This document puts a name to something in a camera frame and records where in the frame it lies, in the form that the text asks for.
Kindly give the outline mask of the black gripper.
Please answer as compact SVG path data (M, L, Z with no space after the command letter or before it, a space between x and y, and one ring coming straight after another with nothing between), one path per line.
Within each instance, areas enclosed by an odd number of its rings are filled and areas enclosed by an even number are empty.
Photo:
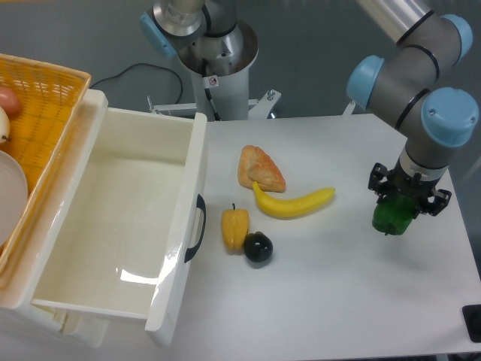
M368 189L377 195L377 203L390 194L399 193L416 202L418 214L436 217L448 206L452 196L448 190L436 190L437 183L438 180L423 180L418 172L410 176L400 165L388 170L376 162L369 176Z

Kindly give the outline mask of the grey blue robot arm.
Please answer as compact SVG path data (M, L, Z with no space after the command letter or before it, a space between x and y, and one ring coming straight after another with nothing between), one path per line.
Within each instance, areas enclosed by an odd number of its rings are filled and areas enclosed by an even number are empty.
M392 170L375 165L368 186L379 202L395 195L413 201L417 214L439 214L451 194L437 182L479 121L479 107L465 91L434 85L469 51L469 24L438 16L421 1L362 1L361 8L396 43L385 60L363 59L346 85L347 95L407 139ZM256 34L237 18L233 1L158 1L140 18L151 44L188 69L198 111L210 120L263 115L248 105L249 69Z

